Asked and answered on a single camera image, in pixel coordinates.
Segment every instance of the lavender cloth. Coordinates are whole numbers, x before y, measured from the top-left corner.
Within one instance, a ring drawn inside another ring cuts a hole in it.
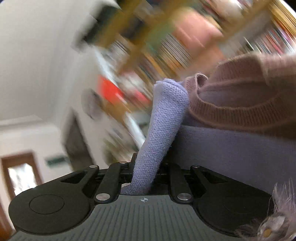
[[[170,79],[156,82],[148,135],[137,155],[132,182],[121,189],[122,194],[141,195],[149,191],[187,107],[188,94],[181,84]]]

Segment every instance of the ceiling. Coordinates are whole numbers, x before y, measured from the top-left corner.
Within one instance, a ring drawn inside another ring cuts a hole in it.
[[[73,37],[94,0],[4,0],[0,3],[0,128],[48,121],[63,90]]]

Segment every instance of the ribbed gray surface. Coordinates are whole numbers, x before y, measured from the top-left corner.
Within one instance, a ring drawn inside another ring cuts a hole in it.
[[[240,241],[206,226],[189,205],[169,196],[123,196],[95,207],[89,218],[67,232],[38,236],[17,232],[10,241]]]

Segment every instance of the metal rivet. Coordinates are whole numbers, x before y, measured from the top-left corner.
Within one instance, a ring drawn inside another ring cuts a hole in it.
[[[108,193],[100,193],[98,195],[96,195],[96,199],[100,200],[100,201],[106,201],[110,198],[110,195]]]
[[[189,193],[180,193],[178,194],[177,198],[182,201],[188,201],[191,199],[191,195]]]

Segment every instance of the gray fabric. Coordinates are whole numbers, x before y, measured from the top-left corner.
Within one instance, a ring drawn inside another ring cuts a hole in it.
[[[272,193],[289,178],[296,184],[296,141],[182,125],[167,154],[183,169],[200,165]]]
[[[122,194],[147,194],[163,157],[168,152],[188,106],[187,91],[174,80],[157,81],[148,135],[137,155],[131,184]]]

